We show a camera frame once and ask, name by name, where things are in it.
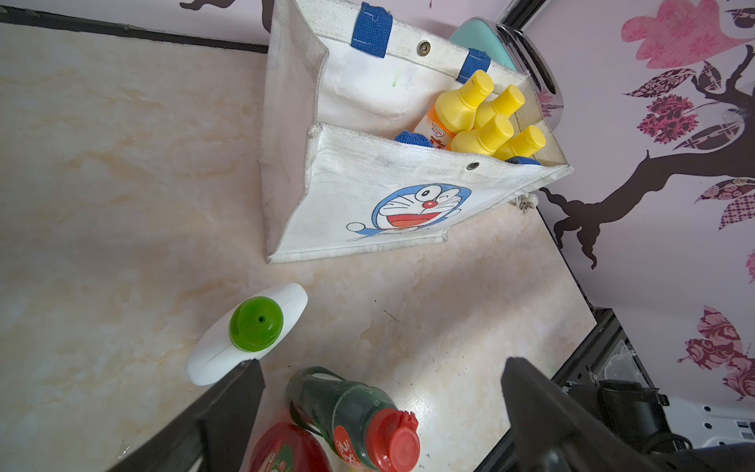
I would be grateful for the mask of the orange soap bottle yellow cap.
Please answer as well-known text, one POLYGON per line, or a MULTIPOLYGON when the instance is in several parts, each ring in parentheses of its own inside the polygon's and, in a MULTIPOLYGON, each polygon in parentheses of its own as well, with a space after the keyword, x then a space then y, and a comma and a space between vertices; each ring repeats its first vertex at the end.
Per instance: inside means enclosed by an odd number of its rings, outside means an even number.
POLYGON ((474 129, 481 129, 495 116, 509 119, 526 102, 525 95, 515 85, 508 86, 497 98, 484 101, 476 110, 474 129))
POLYGON ((544 132, 536 126, 529 126, 524 131, 509 139, 499 147, 493 157, 499 160, 509 160, 513 157, 532 157, 547 143, 544 132))
POLYGON ((459 133, 473 128, 478 108, 494 87, 490 75, 477 70, 460 88, 440 94, 414 128, 414 133, 427 138, 433 148, 450 149, 459 133))
POLYGON ((491 157, 514 136, 514 128, 508 118, 497 114, 482 128, 458 133, 451 141, 454 153, 475 153, 491 157))

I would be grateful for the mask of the white canvas Doraemon shopping bag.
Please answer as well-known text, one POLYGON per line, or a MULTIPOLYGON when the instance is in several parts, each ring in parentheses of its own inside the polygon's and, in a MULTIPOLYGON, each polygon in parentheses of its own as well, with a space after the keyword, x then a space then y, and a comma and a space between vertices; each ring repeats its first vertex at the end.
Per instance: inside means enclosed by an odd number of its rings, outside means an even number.
POLYGON ((349 1, 277 1, 261 128, 267 260, 442 242, 448 230, 566 177, 552 133, 529 164, 399 141, 476 71, 517 86, 516 131, 548 131, 530 79, 479 49, 349 1))

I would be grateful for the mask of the dark green soap bottle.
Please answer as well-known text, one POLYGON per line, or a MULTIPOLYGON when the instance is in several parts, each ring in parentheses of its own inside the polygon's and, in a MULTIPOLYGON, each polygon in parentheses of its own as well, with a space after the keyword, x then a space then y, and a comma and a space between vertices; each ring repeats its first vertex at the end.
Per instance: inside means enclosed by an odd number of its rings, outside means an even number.
POLYGON ((377 387, 310 367, 289 381, 285 404, 297 425, 325 439, 356 470, 408 472, 419 463, 416 415, 377 387))

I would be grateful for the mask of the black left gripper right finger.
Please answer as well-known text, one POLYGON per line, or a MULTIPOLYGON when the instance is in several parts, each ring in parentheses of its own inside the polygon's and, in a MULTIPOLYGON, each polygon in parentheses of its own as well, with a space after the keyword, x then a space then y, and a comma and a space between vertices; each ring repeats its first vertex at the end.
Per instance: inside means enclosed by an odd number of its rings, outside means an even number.
POLYGON ((501 377, 522 471, 656 471, 527 359, 510 357, 501 377))

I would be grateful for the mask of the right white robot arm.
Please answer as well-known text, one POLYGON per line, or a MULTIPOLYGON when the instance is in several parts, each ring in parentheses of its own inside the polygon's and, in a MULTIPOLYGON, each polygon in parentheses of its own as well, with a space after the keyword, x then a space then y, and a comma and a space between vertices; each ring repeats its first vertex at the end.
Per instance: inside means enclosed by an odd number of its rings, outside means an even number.
POLYGON ((563 391, 665 471, 752 471, 754 406, 703 404, 629 381, 563 391))

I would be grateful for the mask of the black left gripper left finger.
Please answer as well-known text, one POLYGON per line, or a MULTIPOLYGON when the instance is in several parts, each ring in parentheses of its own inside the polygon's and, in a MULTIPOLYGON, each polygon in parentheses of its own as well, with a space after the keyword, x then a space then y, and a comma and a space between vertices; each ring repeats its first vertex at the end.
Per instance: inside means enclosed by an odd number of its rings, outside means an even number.
POLYGON ((113 471, 238 471, 265 390, 260 362, 239 363, 113 471))

